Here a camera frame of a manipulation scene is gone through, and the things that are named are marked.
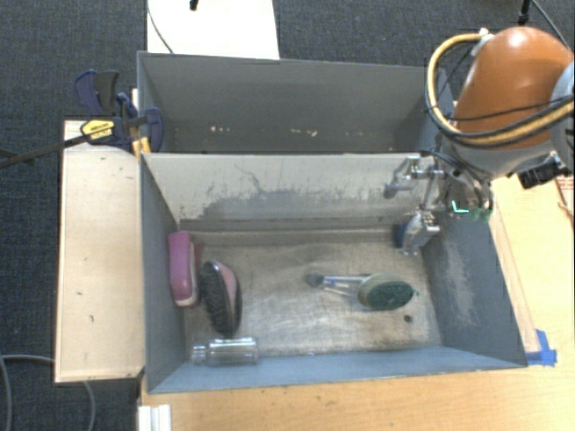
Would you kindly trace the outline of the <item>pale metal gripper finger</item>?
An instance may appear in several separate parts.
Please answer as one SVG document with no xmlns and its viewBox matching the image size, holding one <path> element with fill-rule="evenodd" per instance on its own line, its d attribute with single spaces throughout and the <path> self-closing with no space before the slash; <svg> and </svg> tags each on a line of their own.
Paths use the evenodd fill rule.
<svg viewBox="0 0 575 431">
<path fill-rule="evenodd" d="M 392 179 L 383 189 L 384 198 L 394 198 L 400 191 L 410 191 L 425 176 L 420 156 L 408 156 L 394 170 Z"/>
<path fill-rule="evenodd" d="M 437 217 L 429 211 L 420 211 L 400 229 L 400 250 L 403 255 L 417 255 L 420 249 L 440 231 Z"/>
</svg>

